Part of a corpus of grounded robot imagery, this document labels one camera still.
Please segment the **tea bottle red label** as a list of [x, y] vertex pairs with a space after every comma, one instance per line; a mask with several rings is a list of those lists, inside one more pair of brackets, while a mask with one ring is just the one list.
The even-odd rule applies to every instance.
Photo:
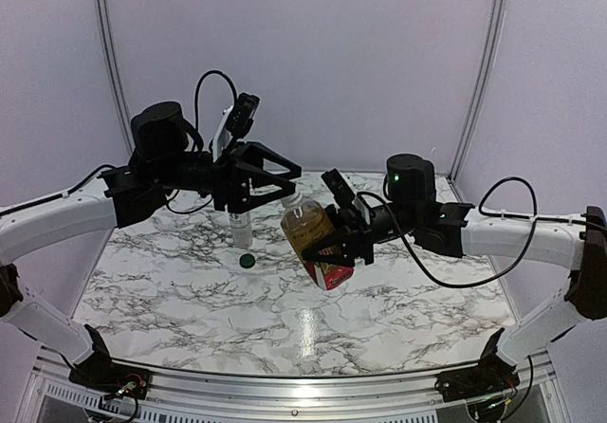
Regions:
[[298, 209], [285, 210], [281, 228], [304, 270], [320, 289], [337, 288], [354, 274], [351, 267], [317, 264], [303, 259], [302, 252], [306, 247], [335, 231], [331, 220], [318, 201], [303, 195], [303, 204]]

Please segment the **white tea bottle cap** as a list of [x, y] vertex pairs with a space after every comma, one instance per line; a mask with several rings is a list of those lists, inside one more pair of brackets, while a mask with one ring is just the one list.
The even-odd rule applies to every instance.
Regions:
[[286, 211], [298, 209], [303, 204], [304, 197], [300, 192], [288, 195], [281, 199], [283, 208]]

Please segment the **coffee bottle white label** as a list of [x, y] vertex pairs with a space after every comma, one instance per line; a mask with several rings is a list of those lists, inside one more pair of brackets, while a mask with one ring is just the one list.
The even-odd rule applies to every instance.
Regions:
[[250, 214], [230, 213], [229, 220], [233, 244], [241, 249], [250, 248], [253, 242]]

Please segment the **dark green bottle cap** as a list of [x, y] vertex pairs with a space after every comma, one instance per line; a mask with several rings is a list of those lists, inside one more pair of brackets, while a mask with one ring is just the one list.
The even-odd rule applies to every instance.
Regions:
[[239, 258], [239, 266], [244, 269], [251, 269], [255, 266], [256, 259], [250, 253], [245, 253]]

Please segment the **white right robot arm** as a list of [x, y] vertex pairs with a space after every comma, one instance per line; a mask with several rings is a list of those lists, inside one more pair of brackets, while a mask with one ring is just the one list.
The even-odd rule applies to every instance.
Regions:
[[469, 383], [488, 393], [506, 373], [578, 324], [606, 317], [606, 218], [599, 207], [582, 214], [541, 216], [497, 212], [436, 200], [433, 164], [416, 155], [388, 158], [385, 195], [377, 206], [353, 193], [337, 170], [322, 180], [334, 195], [328, 207], [334, 232], [303, 249], [306, 261], [351, 267], [374, 261], [374, 246], [411, 235], [426, 251], [451, 257], [508, 257], [565, 268], [567, 284], [517, 324], [487, 342]]

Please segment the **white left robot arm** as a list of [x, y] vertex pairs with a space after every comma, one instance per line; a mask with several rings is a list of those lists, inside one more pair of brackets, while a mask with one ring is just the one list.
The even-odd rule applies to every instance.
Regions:
[[71, 189], [3, 209], [2, 322], [62, 354], [97, 388], [113, 389], [120, 369], [99, 332], [20, 287], [16, 260], [89, 232], [145, 221], [167, 205], [172, 191], [209, 195], [216, 210], [235, 214], [293, 194], [301, 167], [245, 139], [258, 104], [241, 94], [220, 123], [227, 143], [207, 151], [178, 102], [156, 103], [131, 120], [135, 151], [127, 165], [104, 165]]

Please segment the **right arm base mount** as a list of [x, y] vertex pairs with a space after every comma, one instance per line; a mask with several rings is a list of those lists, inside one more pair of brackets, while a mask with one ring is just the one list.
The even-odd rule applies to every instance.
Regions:
[[437, 375], [434, 389], [445, 402], [502, 392], [520, 384], [516, 367], [497, 355], [498, 340], [504, 331], [500, 328], [488, 339], [476, 365]]

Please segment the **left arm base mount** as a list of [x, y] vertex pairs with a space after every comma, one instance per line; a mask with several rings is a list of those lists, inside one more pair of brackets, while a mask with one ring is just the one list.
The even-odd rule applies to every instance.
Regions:
[[107, 394], [114, 394], [133, 382], [133, 396], [144, 399], [148, 392], [151, 372], [148, 369], [116, 363], [111, 358], [101, 334], [88, 324], [83, 327], [92, 340], [93, 353], [81, 363], [70, 366], [68, 380]]

